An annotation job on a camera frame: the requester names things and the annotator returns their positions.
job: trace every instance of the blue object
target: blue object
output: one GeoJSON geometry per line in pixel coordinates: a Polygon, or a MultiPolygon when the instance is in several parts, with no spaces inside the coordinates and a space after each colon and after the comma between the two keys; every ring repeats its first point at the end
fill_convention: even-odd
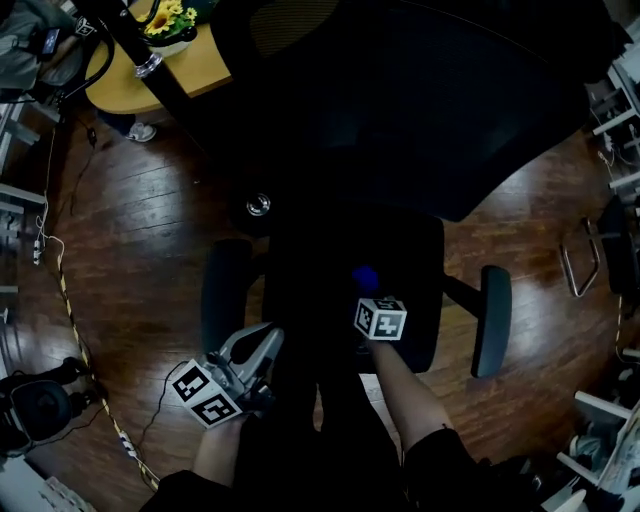
{"type": "Polygon", "coordinates": [[[357,283],[358,294],[367,296],[375,292],[380,286],[378,273],[369,265],[362,265],[361,267],[355,268],[351,273],[351,277],[353,277],[357,283]]]}

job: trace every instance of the metal chair leg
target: metal chair leg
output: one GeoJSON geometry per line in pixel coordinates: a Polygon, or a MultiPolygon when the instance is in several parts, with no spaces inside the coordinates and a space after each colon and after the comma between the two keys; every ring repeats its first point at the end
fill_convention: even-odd
{"type": "Polygon", "coordinates": [[[582,286],[580,286],[580,288],[578,288],[578,286],[576,285],[576,281],[573,276],[573,268],[571,267],[569,252],[567,251],[567,248],[564,244],[560,245],[560,252],[562,253],[562,266],[564,267],[564,272],[567,276],[567,281],[569,282],[569,289],[571,290],[571,294],[574,297],[582,297],[587,292],[589,287],[593,284],[593,281],[595,281],[596,276],[600,271],[600,254],[598,253],[598,247],[595,243],[596,237],[591,234],[591,222],[588,218],[585,217],[584,219],[582,219],[582,223],[589,237],[589,246],[591,247],[591,256],[593,257],[594,267],[591,271],[591,274],[589,274],[589,277],[582,284],[582,286]]]}

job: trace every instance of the hardwood floor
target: hardwood floor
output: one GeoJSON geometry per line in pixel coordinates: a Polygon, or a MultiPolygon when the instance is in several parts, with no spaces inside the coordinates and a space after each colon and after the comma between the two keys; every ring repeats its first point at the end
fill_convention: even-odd
{"type": "MultiPolygon", "coordinates": [[[[58,130],[50,220],[64,205],[55,235],[65,242],[75,318],[111,409],[136,442],[166,374],[199,348],[205,255],[214,241],[239,235],[226,215],[229,180],[212,172],[215,161],[207,162],[171,121],[161,122],[156,139],[141,145],[122,139],[88,111],[81,117],[97,129],[97,150],[71,216],[64,202],[90,149],[80,124],[58,130]]],[[[41,191],[48,150],[43,140],[15,182],[41,191]]],[[[436,359],[421,376],[442,398],[476,458],[500,461],[562,448],[573,428],[573,393],[596,381],[614,354],[617,298],[609,292],[606,269],[583,299],[572,298],[557,250],[581,216],[597,215],[604,206],[605,183],[606,169],[576,134],[515,173],[464,222],[446,225],[449,274],[478,285],[480,268],[496,264],[513,277],[512,335],[500,375],[471,378],[476,321],[445,301],[436,359]]],[[[25,229],[35,235],[34,215],[25,229]]],[[[13,368],[38,372],[77,351],[54,278],[31,262],[32,240],[13,247],[20,296],[3,348],[13,368]]],[[[572,247],[580,272],[586,272],[586,242],[576,238],[572,247]]],[[[257,252],[265,248],[264,241],[256,245],[257,252]]],[[[49,269],[55,268],[57,249],[50,242],[49,269]]],[[[260,293],[256,286],[249,300],[247,314],[254,321],[260,293]]],[[[376,379],[366,377],[365,384],[397,439],[376,379]]],[[[167,394],[145,441],[149,466],[159,476],[189,468],[200,433],[167,394]]],[[[104,414],[29,459],[102,512],[138,510],[150,496],[104,414]]]]}

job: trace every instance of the yellow and black tape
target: yellow and black tape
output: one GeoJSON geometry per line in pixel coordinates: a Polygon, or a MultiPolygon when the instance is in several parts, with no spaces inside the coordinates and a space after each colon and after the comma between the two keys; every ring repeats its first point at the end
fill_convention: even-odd
{"type": "MultiPolygon", "coordinates": [[[[60,291],[62,293],[62,298],[67,308],[67,314],[69,315],[69,322],[71,322],[71,328],[73,329],[73,336],[76,339],[76,343],[78,345],[78,349],[80,350],[80,355],[82,356],[82,360],[87,365],[87,368],[89,368],[89,374],[91,376],[91,380],[93,380],[93,382],[97,384],[98,379],[93,370],[93,366],[91,364],[92,363],[91,358],[89,357],[89,354],[87,354],[87,351],[80,339],[80,334],[78,333],[78,328],[76,326],[75,319],[73,318],[71,301],[69,300],[69,296],[67,295],[67,282],[65,281],[64,272],[62,270],[62,255],[58,256],[57,261],[58,261],[58,277],[60,281],[60,291]]],[[[109,416],[111,423],[113,423],[113,428],[116,429],[116,432],[118,434],[118,439],[122,443],[124,449],[127,451],[127,455],[132,459],[134,459],[138,464],[138,468],[140,469],[142,478],[145,479],[145,481],[148,481],[149,485],[153,489],[158,490],[158,482],[159,482],[158,477],[140,459],[140,455],[138,454],[133,443],[131,442],[129,435],[123,429],[120,428],[120,426],[118,425],[118,422],[116,421],[115,417],[111,413],[111,409],[109,408],[109,403],[107,402],[107,400],[104,397],[101,397],[101,400],[102,400],[102,406],[105,412],[109,416]]]]}

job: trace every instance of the clothing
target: clothing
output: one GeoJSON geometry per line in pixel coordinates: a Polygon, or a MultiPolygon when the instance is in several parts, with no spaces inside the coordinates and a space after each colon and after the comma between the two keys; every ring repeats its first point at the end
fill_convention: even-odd
{"type": "MultiPolygon", "coordinates": [[[[0,25],[0,41],[16,36],[26,45],[34,31],[60,28],[62,41],[75,32],[74,19],[46,0],[17,0],[9,17],[0,25]]],[[[0,88],[31,89],[38,78],[41,63],[38,57],[21,48],[0,50],[0,88]]],[[[56,87],[67,83],[82,65],[81,45],[72,49],[57,66],[47,71],[41,81],[56,87]]]]}
{"type": "MultiPolygon", "coordinates": [[[[12,38],[28,43],[34,30],[60,28],[62,41],[75,33],[74,19],[47,0],[16,0],[8,18],[0,24],[0,89],[31,91],[36,88],[44,100],[54,88],[66,93],[75,91],[85,80],[85,73],[97,45],[97,39],[83,39],[53,68],[38,79],[41,63],[36,55],[12,48],[12,38]]],[[[96,109],[98,117],[128,135],[136,122],[133,114],[119,115],[96,109]]]]}
{"type": "Polygon", "coordinates": [[[348,510],[420,507],[435,512],[476,510],[483,502],[495,512],[520,510],[511,499],[501,503],[504,487],[490,468],[473,461],[451,429],[413,446],[401,468],[358,374],[344,363],[343,354],[333,355],[335,364],[318,365],[326,368],[316,379],[324,411],[321,432],[312,425],[313,369],[300,364],[299,354],[285,341],[284,360],[279,356],[274,370],[277,401],[263,420],[252,417],[243,426],[233,490],[182,471],[162,479],[141,510],[171,510],[182,506],[185,496],[207,508],[223,504],[243,510],[288,505],[328,510],[339,504],[348,510]]]}

